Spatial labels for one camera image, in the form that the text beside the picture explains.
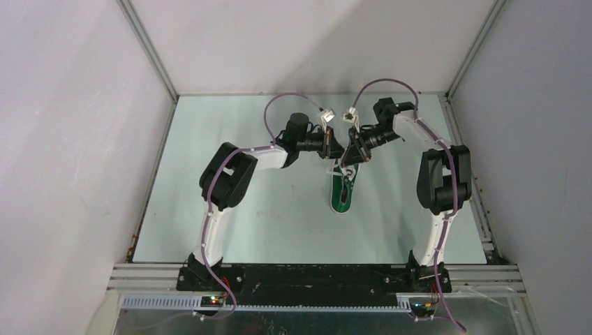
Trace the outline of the green canvas sneaker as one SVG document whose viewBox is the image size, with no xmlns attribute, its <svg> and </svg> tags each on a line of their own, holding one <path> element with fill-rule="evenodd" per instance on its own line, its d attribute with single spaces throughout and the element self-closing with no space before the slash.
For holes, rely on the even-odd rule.
<svg viewBox="0 0 592 335">
<path fill-rule="evenodd" d="M 331 177 L 330 207 L 335 213 L 344 214 L 351 208 L 356 179 L 354 182 L 342 182 L 339 177 Z"/>
</svg>

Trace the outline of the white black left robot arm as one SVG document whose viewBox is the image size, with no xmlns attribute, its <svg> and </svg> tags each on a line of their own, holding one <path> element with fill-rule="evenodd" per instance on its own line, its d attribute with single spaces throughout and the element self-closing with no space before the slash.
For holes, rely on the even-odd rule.
<svg viewBox="0 0 592 335">
<path fill-rule="evenodd" d="M 322 159 L 338 158 L 344 152 L 333 128 L 328 126 L 335 117 L 334 111 L 324 109 L 318 116 L 319 130 L 307 115 L 293 113 L 285 129 L 270 144 L 239 148 L 224 142 L 209 162 L 199 181 L 205 201 L 200 241 L 187 260 L 194 282 L 203 290 L 213 290 L 221 281 L 220 271 L 213 267 L 223 259 L 216 242 L 224 239 L 226 214 L 244 199 L 255 173 L 287 168 L 302 151 L 316 152 Z"/>
</svg>

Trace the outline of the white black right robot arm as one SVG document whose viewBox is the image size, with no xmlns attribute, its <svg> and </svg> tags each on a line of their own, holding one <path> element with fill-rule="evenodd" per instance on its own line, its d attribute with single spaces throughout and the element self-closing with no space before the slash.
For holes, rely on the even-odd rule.
<svg viewBox="0 0 592 335">
<path fill-rule="evenodd" d="M 410 251 L 406 282 L 410 289 L 423 292 L 443 272 L 450 226 L 463 203 L 471 198 L 471 153 L 465 145 L 444 140 L 419 116 L 412 102 L 381 98 L 373 111 L 377 119 L 374 125 L 360 125 L 354 106 L 343 115 L 343 121 L 352 126 L 348 146 L 337 161 L 338 169 L 343 179 L 353 179 L 354 165 L 369 162 L 372 149 L 397 139 L 420 156 L 416 193 L 421 206 L 430 213 L 431 223 Z"/>
</svg>

